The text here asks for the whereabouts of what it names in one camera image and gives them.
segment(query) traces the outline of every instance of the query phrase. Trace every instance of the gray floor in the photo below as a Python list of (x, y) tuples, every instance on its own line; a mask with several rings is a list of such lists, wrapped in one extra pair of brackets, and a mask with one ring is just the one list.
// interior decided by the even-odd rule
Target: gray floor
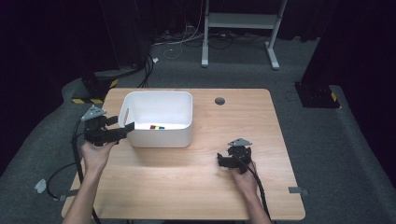
[[(211, 44), (224, 45), (216, 40)], [(316, 44), (277, 40), (279, 71), (272, 70), (262, 42), (210, 49), (207, 68), (200, 66), (201, 48), (156, 46), (150, 54), (159, 61), (148, 84), (152, 88), (268, 89), (298, 185), (309, 190), (309, 196), (303, 197), (306, 217), (295, 223), (396, 223), (395, 188), (362, 136), (341, 88), (331, 86), (342, 108), (303, 108), (300, 103), (293, 82), (301, 80)], [(117, 87), (137, 87), (143, 77), (142, 71), (121, 78)], [(0, 223), (62, 221), (64, 203), (53, 201), (46, 192), (38, 194), (35, 184), (73, 161), (71, 134), (89, 107), (70, 102), (77, 84), (75, 80), (64, 87), (63, 105), (36, 126), (2, 175)], [(59, 173), (51, 190), (66, 192), (75, 171), (68, 168)]]

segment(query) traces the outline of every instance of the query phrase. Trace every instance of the white plastic bin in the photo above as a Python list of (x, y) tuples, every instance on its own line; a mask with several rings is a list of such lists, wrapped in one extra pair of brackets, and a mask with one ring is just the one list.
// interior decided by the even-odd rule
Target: white plastic bin
[(133, 91), (126, 95), (119, 125), (133, 147), (187, 147), (192, 133), (192, 96), (186, 91)]

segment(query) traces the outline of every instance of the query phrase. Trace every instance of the human arm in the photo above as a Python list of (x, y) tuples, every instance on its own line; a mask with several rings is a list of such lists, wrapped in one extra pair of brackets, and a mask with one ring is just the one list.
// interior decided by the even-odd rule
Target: human arm
[[(252, 161), (248, 166), (256, 172), (254, 161)], [(247, 171), (241, 175), (239, 173), (239, 169), (231, 169), (230, 172), (233, 175), (233, 180), (245, 201), (251, 223), (271, 224), (271, 220), (265, 213), (260, 198), (257, 195), (257, 182), (253, 174), (250, 171)]]
[(85, 164), (84, 180), (79, 187), (78, 194), (64, 217), (63, 224), (91, 223), (92, 208), (98, 189), (99, 180), (105, 169), (110, 149), (116, 143), (107, 143), (102, 147), (95, 147), (85, 142), (81, 147)]

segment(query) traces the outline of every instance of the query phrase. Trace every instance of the metal bracket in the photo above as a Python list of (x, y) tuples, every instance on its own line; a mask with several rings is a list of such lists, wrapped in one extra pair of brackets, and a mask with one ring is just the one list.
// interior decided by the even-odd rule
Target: metal bracket
[(251, 146), (252, 143), (249, 142), (248, 140), (245, 140), (243, 138), (238, 138), (236, 140), (233, 140), (232, 142), (228, 143), (228, 146), (232, 147), (245, 147), (245, 146)]
[(91, 108), (84, 114), (84, 116), (82, 116), (81, 120), (85, 121), (87, 119), (94, 119), (104, 115), (105, 113), (107, 113), (105, 110), (92, 105)]
[(307, 189), (302, 189), (300, 187), (289, 187), (289, 193), (298, 193), (301, 196), (308, 196), (309, 191)]

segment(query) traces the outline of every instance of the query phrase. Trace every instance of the wire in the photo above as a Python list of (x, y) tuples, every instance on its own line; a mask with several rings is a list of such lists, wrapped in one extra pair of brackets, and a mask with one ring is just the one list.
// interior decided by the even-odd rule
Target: wire
[(50, 176), (49, 181), (48, 181), (48, 183), (47, 183), (47, 193), (48, 193), (48, 195), (49, 195), (50, 197), (52, 197), (52, 198), (54, 198), (54, 199), (56, 199), (56, 200), (58, 200), (58, 201), (61, 199), (61, 196), (57, 196), (57, 195), (53, 194), (53, 193), (50, 191), (50, 181), (52, 180), (53, 177), (55, 177), (57, 174), (59, 174), (62, 170), (66, 169), (67, 167), (70, 167), (70, 166), (72, 166), (72, 165), (75, 165), (75, 164), (76, 164), (75, 162), (69, 163), (69, 164), (67, 164), (67, 165), (65, 165), (65, 166), (63, 166), (63, 167), (61, 167), (61, 168), (59, 168), (57, 171), (55, 171), (55, 173), (53, 173), (53, 174)]
[[(200, 24), (201, 24), (202, 7), (203, 7), (203, 5), (204, 5), (204, 0), (201, 0), (201, 11), (200, 11), (200, 14), (199, 14), (198, 25), (197, 25), (197, 28), (195, 29), (194, 33), (193, 33), (190, 37), (188, 37), (187, 39), (184, 39), (184, 38), (185, 38), (185, 35), (186, 35), (186, 33), (187, 33), (187, 28), (186, 28), (185, 33), (184, 33), (184, 35), (183, 35), (183, 39), (182, 39), (181, 41), (177, 41), (177, 42), (154, 43), (154, 44), (152, 44), (151, 46), (157, 46), (157, 45), (163, 45), (163, 44), (181, 44), (181, 43), (183, 43), (183, 42), (187, 42), (187, 41), (190, 41), (190, 40), (199, 38), (200, 36), (204, 35), (204, 34), (200, 34), (200, 35), (198, 35), (198, 36), (195, 36), (195, 35), (197, 34), (198, 29), (199, 29), (199, 26), (200, 26)], [(185, 20), (186, 27), (187, 27), (186, 15), (185, 15), (185, 14), (184, 14), (184, 20)]]
[(226, 45), (225, 47), (222, 47), (222, 48), (218, 48), (218, 47), (214, 47), (214, 46), (212, 46), (212, 45), (210, 45), (210, 44), (207, 44), (210, 48), (212, 48), (212, 49), (227, 49), (227, 48), (229, 48), (232, 44), (233, 44), (233, 38), (230, 36), (230, 34), (225, 34), (226, 36), (220, 36), (220, 38), (218, 38), (219, 40), (231, 40), (230, 42), (229, 42), (229, 44), (228, 45)]
[[(82, 173), (81, 158), (79, 157), (79, 154), (78, 154), (78, 145), (77, 145), (78, 137), (80, 136), (80, 134), (77, 134), (77, 131), (78, 131), (78, 127), (79, 127), (80, 123), (81, 123), (81, 119), (78, 119), (76, 122), (75, 129), (73, 131), (71, 143), (72, 143), (73, 154), (74, 154), (74, 158), (75, 158), (75, 162), (76, 162), (79, 183), (82, 184), (82, 181), (84, 180), (84, 174)], [(101, 221), (100, 221), (99, 217), (97, 216), (94, 208), (92, 208), (92, 216), (97, 224), (101, 224)]]
[(267, 40), (269, 38), (269, 36), (261, 36), (261, 35), (249, 36), (249, 37), (252, 37), (252, 39), (251, 40), (238, 40), (237, 38), (246, 38), (246, 36), (233, 37), (233, 41), (235, 43), (240, 43), (240, 44), (254, 44), (254, 43), (264, 42), (265, 40)]
[(264, 211), (267, 214), (267, 216), (271, 219), (270, 213), (269, 213), (268, 207), (267, 207), (267, 202), (265, 201), (264, 188), (262, 187), (262, 182), (260, 181), (260, 178), (257, 175), (256, 171), (253, 171), (250, 167), (248, 167), (248, 165), (246, 163), (244, 163), (243, 161), (241, 161), (237, 156), (235, 156), (235, 154), (233, 154), (233, 156), (237, 160), (239, 160), (239, 162), (242, 163), (253, 174), (254, 178), (256, 179), (257, 185), (259, 186), (260, 195), (262, 197), (262, 207), (264, 208)]
[(183, 44), (184, 44), (185, 46), (187, 46), (187, 47), (190, 47), (190, 48), (199, 48), (199, 47), (202, 46), (202, 41), (200, 41), (198, 45), (194, 45), (194, 46), (188, 45), (187, 42), (183, 42)]
[(163, 52), (163, 56), (165, 56), (165, 58), (167, 58), (167, 59), (175, 59), (175, 58), (177, 58), (178, 56), (180, 56), (182, 53), (183, 53), (183, 48), (182, 48), (182, 43), (183, 43), (183, 41), (184, 41), (184, 38), (186, 37), (186, 34), (187, 34), (187, 20), (186, 20), (186, 14), (184, 13), (183, 14), (184, 16), (184, 23), (185, 23), (185, 25), (186, 25), (186, 28), (185, 28), (185, 32), (184, 32), (184, 35), (183, 35), (183, 38), (181, 39), (181, 41), (180, 41), (180, 51), (179, 51), (179, 53), (176, 55), (176, 56), (173, 56), (173, 57), (169, 57), (169, 56), (166, 56), (166, 52), (169, 52), (169, 51), (173, 51), (172, 49), (168, 49), (168, 50), (166, 50), (166, 51), (164, 51)]
[(137, 88), (148, 88), (149, 87), (149, 76), (151, 75), (152, 71), (154, 70), (154, 61), (153, 61), (151, 55), (148, 55), (148, 57), (149, 57), (149, 59), (146, 58), (146, 63), (145, 63), (145, 78), (137, 86)]

